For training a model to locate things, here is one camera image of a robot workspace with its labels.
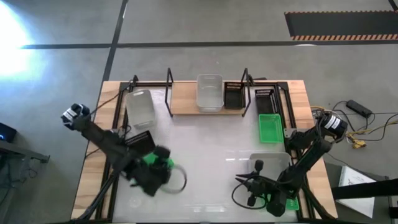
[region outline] clear plastic container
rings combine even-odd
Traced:
[[[198,75],[197,105],[201,112],[219,112],[224,105],[223,77]]]
[[[130,126],[142,129],[155,124],[154,102],[149,90],[127,94],[126,109]]]
[[[286,152],[254,153],[250,156],[250,171],[254,171],[254,164],[258,159],[264,162],[260,175],[272,180],[277,180],[290,163],[290,155]]]

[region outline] wooden table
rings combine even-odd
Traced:
[[[294,116],[297,128],[312,128],[314,125],[312,113],[310,109],[310,103],[308,101],[307,91],[305,89],[303,80],[281,80],[281,82],[287,82],[289,84],[290,99],[292,101]],[[120,82],[104,82],[99,97],[98,104],[114,97],[119,91]],[[282,104],[284,108],[287,108],[285,97],[282,95]],[[116,107],[116,99],[110,101],[108,104],[100,108],[95,117],[95,123],[103,129],[111,129],[113,123],[113,117]],[[287,127],[290,126],[289,116],[287,110],[285,111]],[[124,115],[124,99],[121,108],[121,114],[119,116],[118,126],[121,126]],[[97,147],[89,143],[87,148],[87,154],[97,149]],[[92,154],[89,158],[84,161],[83,170],[80,176],[80,182],[75,198],[75,204],[73,206],[71,218],[79,217],[87,208],[87,206],[95,198],[96,194],[100,190],[101,180],[104,171],[105,155],[98,151]],[[325,163],[323,159],[320,159],[307,174],[308,182],[311,191],[314,193],[319,202],[326,208],[326,210],[337,217],[335,202],[331,194],[328,176],[326,173]],[[105,218],[108,211],[110,190],[105,198],[105,204],[103,208],[103,217]],[[308,211],[305,205],[305,199],[300,194],[301,203],[303,207],[303,216],[308,217]]]

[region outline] black and orange mat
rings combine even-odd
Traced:
[[[398,11],[285,12],[292,40],[397,40]]]

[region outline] power adapter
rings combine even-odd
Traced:
[[[367,109],[366,107],[362,106],[354,100],[349,100],[346,104],[346,107],[357,112],[364,118],[369,118],[373,114],[371,110]]]

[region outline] wooden board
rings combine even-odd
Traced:
[[[258,81],[258,82],[275,82],[275,81]],[[308,101],[307,91],[305,89],[303,80],[292,80],[287,82],[289,84],[290,99],[292,101],[294,116],[297,128],[312,128],[314,125],[310,103]],[[102,102],[112,98],[119,91],[120,82],[104,82],[99,98],[99,105]],[[287,126],[290,126],[289,116],[287,114],[287,107],[284,95],[281,96],[282,104],[284,106],[284,113],[286,117]],[[95,123],[101,128],[110,129],[112,127],[114,111],[116,107],[116,99],[103,106],[98,110]],[[124,103],[122,104],[121,114],[124,114]],[[119,117],[119,125],[121,124],[123,115]],[[96,146],[88,145],[87,153],[94,151]],[[95,195],[98,193],[101,186],[101,179],[103,175],[105,163],[105,156],[102,152],[96,152],[86,159],[83,164],[83,170],[80,177],[78,192],[73,206],[71,218],[77,218],[81,215],[87,206],[90,205]],[[335,202],[331,194],[328,176],[326,173],[325,163],[320,159],[307,174],[310,189],[319,200],[321,205],[334,217],[337,217]],[[108,191],[108,198],[103,210],[103,217],[106,217],[108,211],[108,199],[110,191]],[[300,194],[302,205],[305,205],[305,200]],[[304,217],[308,217],[308,211],[303,206]]]
[[[197,106],[197,83],[196,82],[173,82],[172,100],[170,110],[172,114],[243,114],[241,110],[227,110],[225,107],[217,113],[203,113]]]

